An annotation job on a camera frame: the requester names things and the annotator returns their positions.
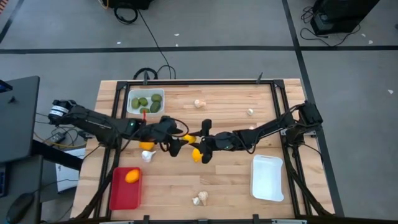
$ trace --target white container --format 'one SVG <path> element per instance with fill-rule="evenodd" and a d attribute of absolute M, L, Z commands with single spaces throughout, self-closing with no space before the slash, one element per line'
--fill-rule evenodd
<path fill-rule="evenodd" d="M 128 103 L 127 103 L 127 112 L 131 113 L 131 114 L 141 114 L 139 112 L 139 110 L 143 107 L 145 108 L 150 108 L 150 106 L 152 105 L 152 100 L 150 99 L 151 96 L 153 94 L 159 94 L 160 96 L 162 96 L 162 103 L 160 106 L 160 110 L 156 113 L 147 113 L 147 116 L 152 116 L 152 115 L 160 115 L 164 113 L 164 90 L 163 89 L 147 89 L 147 90 L 130 90 L 129 92 L 129 98 L 128 98 Z M 141 98 L 141 97 L 145 97 L 148 101 L 148 105 L 147 106 L 140 106 L 138 109 L 133 109 L 131 107 L 131 101 L 134 98 Z"/>
<path fill-rule="evenodd" d="M 251 195 L 257 199 L 281 202 L 283 160 L 273 156 L 255 155 L 251 166 Z"/>

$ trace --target lemon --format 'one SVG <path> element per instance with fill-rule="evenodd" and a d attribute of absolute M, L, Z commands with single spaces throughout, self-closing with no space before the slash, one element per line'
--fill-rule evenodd
<path fill-rule="evenodd" d="M 200 153 L 199 149 L 193 149 L 193 151 L 192 151 L 192 159 L 195 162 L 200 161 L 202 156 L 203 156 L 203 154 Z"/>
<path fill-rule="evenodd" d="M 153 142 L 139 142 L 139 147 L 143 150 L 151 151 L 154 146 Z"/>
<path fill-rule="evenodd" d="M 126 174 L 125 180 L 129 184 L 135 183 L 137 180 L 139 180 L 139 170 L 134 169 L 132 171 L 129 171 Z"/>
<path fill-rule="evenodd" d="M 189 134 L 184 135 L 184 137 L 182 137 L 182 139 L 188 141 L 189 144 L 192 144 L 195 141 L 197 141 L 197 138 L 195 136 L 191 136 Z"/>

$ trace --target red container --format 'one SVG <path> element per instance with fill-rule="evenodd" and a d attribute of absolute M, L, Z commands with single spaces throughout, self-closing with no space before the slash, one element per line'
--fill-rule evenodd
<path fill-rule="evenodd" d="M 129 171 L 139 170 L 139 180 L 129 184 L 125 181 Z M 141 203 L 142 172 L 139 167 L 117 167 L 113 171 L 110 210 L 132 210 Z"/>

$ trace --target wooden tabletop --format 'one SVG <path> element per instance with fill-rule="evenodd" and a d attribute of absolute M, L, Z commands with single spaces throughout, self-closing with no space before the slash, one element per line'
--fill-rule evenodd
<path fill-rule="evenodd" d="M 102 81 L 99 88 L 95 111 L 111 115 L 117 81 Z M 305 100 L 299 79 L 286 79 L 285 89 L 289 106 Z M 211 134 L 222 131 L 247 129 L 260 126 L 275 119 L 271 88 L 265 85 L 165 85 L 134 86 L 133 88 L 162 88 L 165 90 L 165 114 L 184 121 L 190 132 L 198 131 L 201 122 L 213 120 Z M 205 108 L 195 108 L 193 101 L 205 100 Z M 121 114 L 123 93 L 119 100 L 118 117 Z M 247 115 L 252 108 L 254 114 Z M 159 122 L 160 117 L 149 117 L 148 122 Z M 309 146 L 317 148 L 316 139 L 305 137 Z M 86 154 L 98 142 L 90 140 Z M 326 183 L 320 156 L 317 152 L 300 147 L 300 155 L 308 188 L 317 200 L 329 211 L 334 212 Z M 119 166 L 140 167 L 142 169 L 141 206 L 136 210 L 113 211 L 113 220 L 142 220 L 150 215 L 151 220 L 180 219 L 248 219 L 253 214 L 260 218 L 293 218 L 289 185 L 285 165 L 282 166 L 282 202 L 255 199 L 250 194 L 251 161 L 254 155 L 246 151 L 215 152 L 208 164 L 192 161 L 191 146 L 184 146 L 177 157 L 159 151 L 151 163 L 141 158 L 142 150 L 137 142 L 131 142 L 121 154 Z M 71 217 L 78 215 L 97 191 L 103 161 L 103 149 L 98 149 L 87 157 L 80 172 Z M 276 156 L 283 159 L 279 134 L 262 139 L 254 154 Z M 196 207 L 192 198 L 200 191 L 208 192 L 207 206 Z M 300 189 L 296 187 L 300 211 L 304 214 Z M 105 214 L 109 192 L 105 192 L 101 215 Z"/>

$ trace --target garlic bulb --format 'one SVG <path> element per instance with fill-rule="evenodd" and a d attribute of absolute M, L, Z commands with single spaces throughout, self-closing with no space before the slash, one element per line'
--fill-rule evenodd
<path fill-rule="evenodd" d="M 253 109 L 250 109 L 250 108 L 249 108 L 246 112 L 247 112 L 248 115 L 250 115 L 250 116 L 252 116 L 252 115 L 254 114 L 254 110 L 253 110 Z"/>
<path fill-rule="evenodd" d="M 142 159 L 143 159 L 145 162 L 150 162 L 150 161 L 152 160 L 152 156 L 155 154 L 155 152 L 156 152 L 156 151 L 153 151 L 153 152 L 150 152 L 150 151 L 143 151 L 142 154 L 141 154 Z"/>
<path fill-rule="evenodd" d="M 194 104 L 197 108 L 201 108 L 201 107 L 206 106 L 206 102 L 203 101 L 203 100 L 195 100 L 195 101 L 193 102 L 193 104 Z"/>
<path fill-rule="evenodd" d="M 193 202 L 194 205 L 198 206 L 199 203 L 200 203 L 200 200 L 199 200 L 198 197 L 195 197 L 195 198 L 192 199 L 192 202 Z"/>
<path fill-rule="evenodd" d="M 206 201 L 208 196 L 209 195 L 207 192 L 199 192 L 198 194 L 198 198 L 203 203 L 204 206 L 206 206 Z"/>

